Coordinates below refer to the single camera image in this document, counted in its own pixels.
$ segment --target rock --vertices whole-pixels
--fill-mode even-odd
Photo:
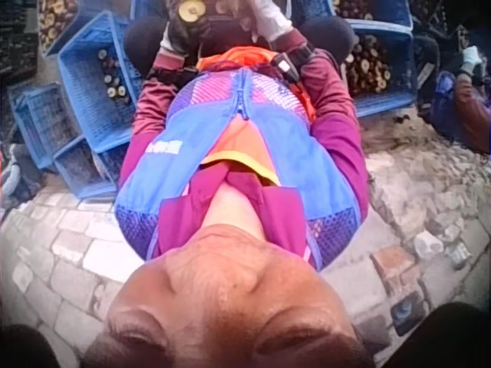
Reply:
[[[429,261],[443,252],[444,246],[442,241],[425,231],[414,238],[414,250],[421,261]]]

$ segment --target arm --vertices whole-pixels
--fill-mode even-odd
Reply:
[[[275,42],[277,51],[285,52],[307,42],[298,30],[290,31]],[[350,183],[360,206],[361,218],[368,214],[368,174],[358,119],[346,86],[337,72],[334,59],[325,51],[302,67],[302,82],[317,110],[312,136],[329,152],[335,165]]]

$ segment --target blue vest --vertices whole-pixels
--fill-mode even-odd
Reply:
[[[205,73],[178,93],[166,129],[117,196],[116,217],[125,238],[142,258],[152,258],[160,206],[183,194],[237,113],[258,127],[280,185],[300,194],[308,225],[305,240],[321,270],[358,229],[358,202],[328,152],[309,134],[296,96],[279,81],[245,67]]]

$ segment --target black object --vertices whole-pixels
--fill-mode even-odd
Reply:
[[[415,328],[425,316],[420,295],[417,292],[413,292],[400,303],[394,305],[390,309],[390,315],[397,335],[404,336]]]
[[[178,71],[168,71],[165,69],[150,69],[147,79],[156,78],[163,84],[173,84],[179,90],[186,86],[198,75],[198,70],[194,67],[185,67]]]

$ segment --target person in background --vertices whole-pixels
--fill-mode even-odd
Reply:
[[[486,59],[476,46],[463,51],[462,67],[456,76],[442,71],[431,108],[430,122],[451,142],[457,141],[478,153],[489,154],[491,135],[491,80]],[[473,85],[475,70],[481,86]]]

